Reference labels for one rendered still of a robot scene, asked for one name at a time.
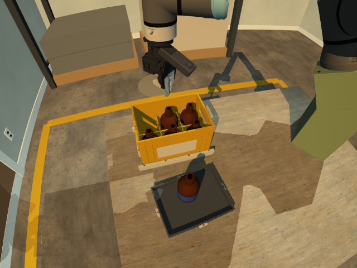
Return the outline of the yellow bottle crate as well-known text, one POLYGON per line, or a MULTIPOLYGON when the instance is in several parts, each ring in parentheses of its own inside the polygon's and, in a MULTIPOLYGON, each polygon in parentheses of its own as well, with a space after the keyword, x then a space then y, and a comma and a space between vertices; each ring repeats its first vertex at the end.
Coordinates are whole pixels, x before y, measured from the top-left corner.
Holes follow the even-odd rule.
POLYGON ((193 154, 208 150, 211 142, 211 128, 208 117, 196 100, 189 95, 163 98, 131 104, 134 130, 137 145, 143 164, 171 159, 174 157, 193 154), (202 128, 187 130, 190 125, 182 126, 180 114, 186 108, 187 103, 193 103, 194 110, 198 114, 198 120, 202 128), (165 113, 165 108, 171 106, 173 113, 178 117, 178 127, 181 132, 165 135, 168 130, 161 130, 160 118, 165 113), (206 123, 201 110, 208 122, 206 123), (134 117, 134 114, 135 117, 134 117), (134 121, 135 120, 135 121, 134 121), (159 137, 142 140, 145 130, 151 128, 159 137), (160 129, 160 130, 159 130, 160 129))

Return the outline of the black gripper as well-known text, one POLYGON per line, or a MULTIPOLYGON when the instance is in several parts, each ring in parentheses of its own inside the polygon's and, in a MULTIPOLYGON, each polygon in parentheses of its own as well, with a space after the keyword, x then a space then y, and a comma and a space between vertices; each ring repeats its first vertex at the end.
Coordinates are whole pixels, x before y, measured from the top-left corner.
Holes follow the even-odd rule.
POLYGON ((153 75, 158 74, 157 79, 153 80, 153 84, 161 88, 167 97, 172 89, 176 68, 161 57, 158 51, 161 47, 172 44, 173 39, 166 42, 153 42, 143 37, 143 41, 147 42, 148 46, 148 52, 142 57, 143 71, 153 75))

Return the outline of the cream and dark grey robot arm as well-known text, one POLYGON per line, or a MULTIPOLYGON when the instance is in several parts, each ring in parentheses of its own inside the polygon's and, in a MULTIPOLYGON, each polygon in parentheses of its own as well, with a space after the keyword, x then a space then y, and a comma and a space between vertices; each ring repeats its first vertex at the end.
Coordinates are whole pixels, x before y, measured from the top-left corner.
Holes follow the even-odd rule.
MULTIPOLYGON (((142 0, 145 38, 171 41, 177 36, 177 16, 224 20, 229 0, 142 0)), ((320 65, 327 70, 357 69, 357 0, 317 0, 323 48, 320 65), (348 45, 349 44, 349 45, 348 45)), ((196 65, 172 45, 158 54, 186 77, 196 65)))

